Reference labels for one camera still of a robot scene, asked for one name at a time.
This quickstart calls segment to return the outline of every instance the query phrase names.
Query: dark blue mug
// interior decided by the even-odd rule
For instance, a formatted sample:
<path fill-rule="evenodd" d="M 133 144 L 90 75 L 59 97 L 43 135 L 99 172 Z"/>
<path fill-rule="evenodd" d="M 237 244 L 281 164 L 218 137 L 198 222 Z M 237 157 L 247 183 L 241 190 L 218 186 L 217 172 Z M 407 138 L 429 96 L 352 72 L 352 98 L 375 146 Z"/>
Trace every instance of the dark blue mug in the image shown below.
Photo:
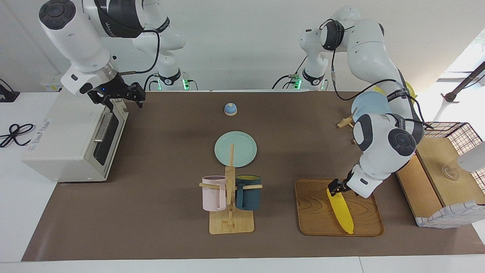
<path fill-rule="evenodd" d="M 257 210 L 261 199 L 261 189 L 243 189 L 244 186 L 260 185 L 261 177 L 257 175 L 236 176 L 236 208 L 242 210 Z"/>

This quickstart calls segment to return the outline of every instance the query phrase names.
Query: blue plate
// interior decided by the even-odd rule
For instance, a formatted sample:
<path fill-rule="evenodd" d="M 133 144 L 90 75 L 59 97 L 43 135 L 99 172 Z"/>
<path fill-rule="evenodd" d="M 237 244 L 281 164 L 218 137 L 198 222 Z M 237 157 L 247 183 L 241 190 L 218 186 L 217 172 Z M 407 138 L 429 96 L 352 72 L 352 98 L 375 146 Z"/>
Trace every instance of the blue plate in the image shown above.
<path fill-rule="evenodd" d="M 246 166 L 256 157 L 258 148 L 254 139 L 244 132 L 233 131 L 223 134 L 215 143 L 215 156 L 222 164 L 229 166 L 231 143 L 234 143 L 236 168 Z"/>
<path fill-rule="evenodd" d="M 354 121 L 356 122 L 364 114 L 392 113 L 387 97 L 377 91 L 366 91 L 358 95 L 352 103 L 351 113 L 354 112 L 356 107 L 357 111 L 354 114 Z"/>

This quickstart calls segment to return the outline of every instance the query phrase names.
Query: brown table surface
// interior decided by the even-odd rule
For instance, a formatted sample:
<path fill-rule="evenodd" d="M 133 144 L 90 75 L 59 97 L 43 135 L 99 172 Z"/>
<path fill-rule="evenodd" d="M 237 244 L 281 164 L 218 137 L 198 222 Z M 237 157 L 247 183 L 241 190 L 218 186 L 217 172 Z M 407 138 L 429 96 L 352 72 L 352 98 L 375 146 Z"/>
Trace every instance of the brown table surface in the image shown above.
<path fill-rule="evenodd" d="M 239 112 L 223 113 L 227 102 Z M 376 238 L 305 236 L 294 183 L 345 177 L 361 151 L 337 129 L 350 102 L 335 94 L 148 93 L 130 115 L 106 183 L 58 184 L 23 261 L 485 253 L 472 225 L 419 228 L 394 175 L 375 191 L 384 222 Z M 224 174 L 219 136 L 250 134 L 255 160 L 237 174 L 262 177 L 253 233 L 210 235 L 198 183 Z"/>

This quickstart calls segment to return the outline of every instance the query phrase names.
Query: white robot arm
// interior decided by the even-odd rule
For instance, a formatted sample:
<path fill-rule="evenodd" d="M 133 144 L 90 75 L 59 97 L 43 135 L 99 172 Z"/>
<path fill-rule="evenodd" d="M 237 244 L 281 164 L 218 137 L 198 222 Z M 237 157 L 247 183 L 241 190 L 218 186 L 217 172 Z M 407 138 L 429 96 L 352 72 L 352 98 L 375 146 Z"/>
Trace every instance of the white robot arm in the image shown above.
<path fill-rule="evenodd" d="M 307 66 L 298 75 L 301 79 L 300 88 L 319 90 L 325 77 L 328 59 L 324 57 L 321 44 L 322 31 L 307 29 L 300 36 L 300 47 L 307 54 Z"/>
<path fill-rule="evenodd" d="M 87 93 L 94 103 L 109 106 L 109 99 L 124 98 L 142 107 L 145 90 L 138 83 L 126 85 L 121 76 L 150 70 L 119 73 L 101 43 L 102 36 L 139 39 L 138 48 L 154 58 L 158 51 L 166 53 L 166 58 L 157 58 L 160 77 L 173 79 L 167 85 L 174 88 L 180 87 L 176 82 L 182 83 L 183 73 L 175 77 L 180 70 L 167 50 L 183 48 L 185 42 L 168 30 L 170 20 L 157 0 L 83 0 L 82 6 L 49 0 L 41 7 L 39 19 L 53 44 L 71 61 L 62 84 L 77 95 Z M 161 50 L 156 46 L 158 35 Z"/>
<path fill-rule="evenodd" d="M 347 52 L 352 74 L 380 87 L 387 95 L 392 113 L 365 114 L 354 127 L 354 138 L 363 151 L 347 179 L 329 184 L 332 195 L 353 190 L 367 198 L 393 172 L 404 166 L 423 137 L 405 81 L 391 62 L 384 46 L 384 29 L 372 19 L 360 19 L 359 11 L 347 6 L 324 22 L 321 47 L 330 52 Z M 335 71 L 332 63 L 332 81 Z"/>

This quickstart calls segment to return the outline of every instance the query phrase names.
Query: wooden mug holder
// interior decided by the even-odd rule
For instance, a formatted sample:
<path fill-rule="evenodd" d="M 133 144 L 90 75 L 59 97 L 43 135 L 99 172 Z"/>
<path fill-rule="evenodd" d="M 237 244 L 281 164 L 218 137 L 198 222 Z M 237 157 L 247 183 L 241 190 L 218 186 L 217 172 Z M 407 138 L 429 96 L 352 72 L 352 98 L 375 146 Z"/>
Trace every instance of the wooden mug holder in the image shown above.
<path fill-rule="evenodd" d="M 248 233 L 254 231 L 254 215 L 251 210 L 240 210 L 235 206 L 236 200 L 236 168 L 234 167 L 234 144 L 231 144 L 229 166 L 225 169 L 226 204 L 221 211 L 211 211 L 209 215 L 209 233 L 230 234 Z M 199 183 L 199 187 L 219 189 L 217 185 Z M 263 188 L 263 185 L 248 185 L 243 189 Z"/>

